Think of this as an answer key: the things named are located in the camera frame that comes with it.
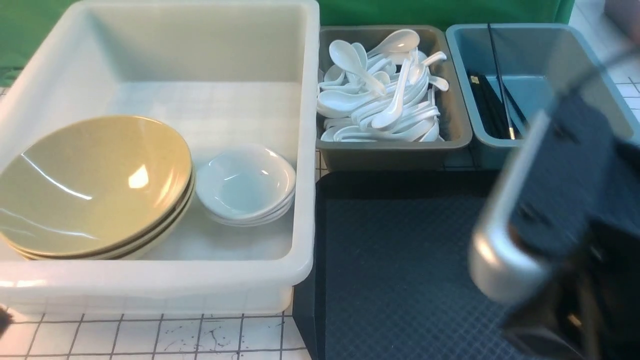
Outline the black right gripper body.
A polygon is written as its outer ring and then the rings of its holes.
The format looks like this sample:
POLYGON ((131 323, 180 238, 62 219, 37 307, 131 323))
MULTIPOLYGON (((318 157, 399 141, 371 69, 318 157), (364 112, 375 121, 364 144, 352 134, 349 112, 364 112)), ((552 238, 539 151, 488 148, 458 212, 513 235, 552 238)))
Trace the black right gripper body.
POLYGON ((639 147, 617 141, 581 244, 509 313, 503 338, 545 360, 639 358, 639 147))

